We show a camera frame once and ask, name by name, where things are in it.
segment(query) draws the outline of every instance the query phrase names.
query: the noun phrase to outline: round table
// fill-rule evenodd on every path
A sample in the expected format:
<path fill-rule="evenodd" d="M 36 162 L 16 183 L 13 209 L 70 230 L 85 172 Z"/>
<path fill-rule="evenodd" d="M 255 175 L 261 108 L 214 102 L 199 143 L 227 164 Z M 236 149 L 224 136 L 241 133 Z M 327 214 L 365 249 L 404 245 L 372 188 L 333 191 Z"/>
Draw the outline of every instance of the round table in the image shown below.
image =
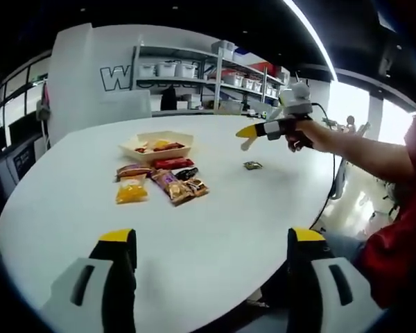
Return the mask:
<path fill-rule="evenodd" d="M 333 157 L 292 153 L 282 138 L 247 152 L 235 116 L 139 119 L 67 135 L 18 184 L 0 218 L 0 251 L 23 297 L 39 309 L 53 281 L 109 231 L 137 233 L 135 323 L 190 332 L 244 301 L 286 259 L 289 228 L 309 228 L 332 182 Z M 148 181 L 148 201 L 116 205 L 118 144 L 142 132 L 194 135 L 190 158 L 210 193 L 179 207 Z M 247 171 L 257 161 L 262 170 Z"/>

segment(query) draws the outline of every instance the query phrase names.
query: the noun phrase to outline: food tray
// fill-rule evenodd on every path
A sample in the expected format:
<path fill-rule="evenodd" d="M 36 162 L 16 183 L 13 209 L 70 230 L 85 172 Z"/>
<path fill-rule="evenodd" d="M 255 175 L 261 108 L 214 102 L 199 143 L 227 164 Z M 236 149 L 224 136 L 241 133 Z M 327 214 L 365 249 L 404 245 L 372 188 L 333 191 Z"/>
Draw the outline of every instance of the food tray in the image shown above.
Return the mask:
<path fill-rule="evenodd" d="M 134 158 L 140 162 L 152 162 L 153 160 L 167 160 L 169 158 L 186 157 L 193 144 L 193 135 L 173 132 L 167 130 L 164 132 L 141 133 L 132 137 L 127 142 L 119 145 L 125 156 Z M 185 145 L 183 148 L 170 149 L 169 151 L 151 151 L 148 153 L 139 153 L 136 148 L 142 147 L 146 142 L 156 142 L 157 140 L 166 140 L 178 142 Z"/>

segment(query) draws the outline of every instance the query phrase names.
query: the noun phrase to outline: white storage bin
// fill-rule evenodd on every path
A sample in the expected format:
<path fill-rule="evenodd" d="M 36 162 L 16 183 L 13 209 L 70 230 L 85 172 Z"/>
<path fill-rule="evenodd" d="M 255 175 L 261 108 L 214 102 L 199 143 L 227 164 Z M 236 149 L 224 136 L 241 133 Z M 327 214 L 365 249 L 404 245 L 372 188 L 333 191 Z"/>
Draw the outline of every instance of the white storage bin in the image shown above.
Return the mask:
<path fill-rule="evenodd" d="M 262 90 L 262 82 L 259 82 L 259 81 L 254 81 L 254 83 L 253 83 L 253 85 L 252 85 L 252 89 L 253 89 L 255 92 L 261 92 L 261 90 Z"/>
<path fill-rule="evenodd" d="M 242 80 L 242 87 L 248 90 L 252 90 L 252 87 L 254 85 L 254 80 L 251 78 L 244 78 Z"/>
<path fill-rule="evenodd" d="M 242 113 L 243 104 L 240 101 L 220 101 L 218 110 L 214 111 L 214 114 L 235 114 L 240 116 Z"/>
<path fill-rule="evenodd" d="M 233 85 L 235 87 L 242 86 L 243 76 L 238 75 L 237 73 L 229 73 L 223 77 L 223 81 L 228 85 Z"/>
<path fill-rule="evenodd" d="M 175 66 L 174 62 L 159 62 L 157 64 L 157 76 L 174 76 Z"/>
<path fill-rule="evenodd" d="M 233 53 L 235 45 L 227 40 L 219 40 L 216 43 L 211 44 L 211 52 L 218 54 L 219 48 L 223 49 L 223 58 L 233 60 Z"/>
<path fill-rule="evenodd" d="M 155 76 L 154 74 L 155 64 L 140 64 L 139 65 L 139 77 L 148 78 Z"/>
<path fill-rule="evenodd" d="M 266 85 L 265 95 L 266 96 L 272 96 L 272 87 L 268 84 Z"/>
<path fill-rule="evenodd" d="M 178 78 L 194 78 L 196 66 L 192 64 L 177 64 L 175 76 Z"/>

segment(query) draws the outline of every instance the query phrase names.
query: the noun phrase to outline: candy wrapper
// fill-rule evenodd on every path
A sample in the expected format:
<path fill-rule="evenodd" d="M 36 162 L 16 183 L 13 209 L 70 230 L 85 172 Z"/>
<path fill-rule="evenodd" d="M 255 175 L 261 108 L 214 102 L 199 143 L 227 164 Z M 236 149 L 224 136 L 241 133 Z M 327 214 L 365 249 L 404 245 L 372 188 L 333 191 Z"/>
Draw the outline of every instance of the candy wrapper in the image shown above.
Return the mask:
<path fill-rule="evenodd" d="M 178 180 L 169 170 L 153 171 L 151 179 L 168 194 L 171 202 L 176 206 L 194 198 L 194 194 L 188 186 Z"/>
<path fill-rule="evenodd" d="M 179 149 L 179 148 L 183 148 L 184 145 L 180 144 L 178 142 L 174 142 L 172 144 L 166 144 L 164 146 L 159 146 L 154 148 L 154 151 L 169 151 L 170 149 Z"/>
<path fill-rule="evenodd" d="M 254 161 L 250 161 L 250 162 L 245 162 L 243 163 L 243 166 L 247 169 L 247 170 L 255 170 L 255 169 L 262 169 L 262 164 L 258 163 L 258 162 L 254 162 Z"/>
<path fill-rule="evenodd" d="M 146 174 L 123 177 L 117 192 L 116 203 L 136 203 L 143 201 L 148 192 L 144 188 Z"/>
<path fill-rule="evenodd" d="M 197 169 L 197 168 L 192 168 L 192 169 L 187 169 L 187 170 L 182 170 L 182 171 L 179 171 L 179 172 L 177 172 L 176 174 L 175 174 L 175 177 L 178 179 L 178 180 L 182 180 L 182 181 L 187 181 L 188 179 L 190 179 L 190 178 L 192 178 L 192 177 L 194 177 L 196 174 L 197 174 L 197 172 L 199 172 L 199 169 Z"/>
<path fill-rule="evenodd" d="M 149 166 L 139 163 L 130 164 L 124 166 L 123 168 L 117 169 L 116 181 L 120 181 L 120 179 L 123 177 L 133 177 L 143 175 L 149 172 L 151 172 L 151 168 Z"/>
<path fill-rule="evenodd" d="M 153 166 L 156 169 L 167 169 L 167 170 L 187 168 L 187 167 L 192 167 L 193 165 L 194 165 L 193 161 L 185 157 L 171 158 L 169 160 L 157 160 L 153 162 Z"/>
<path fill-rule="evenodd" d="M 191 178 L 184 183 L 191 189 L 196 197 L 204 196 L 209 193 L 209 188 L 200 179 Z"/>

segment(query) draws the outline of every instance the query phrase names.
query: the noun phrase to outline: black cable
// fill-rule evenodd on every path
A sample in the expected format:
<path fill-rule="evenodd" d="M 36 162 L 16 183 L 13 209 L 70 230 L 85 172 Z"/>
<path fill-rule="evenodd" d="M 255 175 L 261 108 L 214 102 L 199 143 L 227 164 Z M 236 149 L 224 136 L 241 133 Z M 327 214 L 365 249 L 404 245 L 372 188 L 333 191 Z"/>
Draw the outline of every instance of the black cable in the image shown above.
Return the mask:
<path fill-rule="evenodd" d="M 312 103 L 311 105 L 312 106 L 318 106 L 322 110 L 322 112 L 325 115 L 325 118 L 327 119 L 328 126 L 330 127 L 330 130 L 331 130 L 330 119 L 328 118 L 327 113 L 325 112 L 324 108 L 319 103 Z M 335 183 L 336 183 L 336 154 L 333 154 L 333 182 L 331 184 L 331 189 L 328 192 L 327 200 L 325 201 L 324 207 L 322 207 L 322 209 L 320 210 L 320 213 L 318 214 L 318 217 L 316 217 L 316 219 L 314 220 L 310 229 L 312 229 L 316 225 L 316 223 L 319 221 L 319 218 L 322 216 L 322 214 L 325 210 L 325 207 L 327 206 L 328 200 L 330 199 L 330 195 L 331 195 L 331 193 L 332 193 L 332 191 L 335 187 Z"/>

